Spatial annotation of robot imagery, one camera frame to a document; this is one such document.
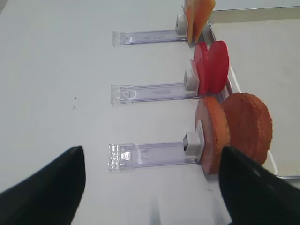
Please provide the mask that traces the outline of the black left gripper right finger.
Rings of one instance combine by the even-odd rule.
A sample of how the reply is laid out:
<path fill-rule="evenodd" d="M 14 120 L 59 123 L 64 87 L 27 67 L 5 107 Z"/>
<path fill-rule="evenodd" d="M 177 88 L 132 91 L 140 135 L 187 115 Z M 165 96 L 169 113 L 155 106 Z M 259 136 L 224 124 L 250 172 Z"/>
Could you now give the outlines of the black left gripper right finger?
<path fill-rule="evenodd" d="M 300 191 L 238 149 L 225 146 L 219 187 L 233 225 L 298 225 Z"/>

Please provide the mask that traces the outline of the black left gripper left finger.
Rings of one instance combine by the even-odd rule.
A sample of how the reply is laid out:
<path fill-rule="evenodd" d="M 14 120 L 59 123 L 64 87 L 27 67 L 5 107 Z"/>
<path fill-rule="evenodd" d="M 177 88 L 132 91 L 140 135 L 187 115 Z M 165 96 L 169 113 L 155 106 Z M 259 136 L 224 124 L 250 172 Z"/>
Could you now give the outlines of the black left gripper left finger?
<path fill-rule="evenodd" d="M 83 147 L 72 147 L 0 194 L 0 223 L 69 225 L 81 202 L 85 184 Z"/>

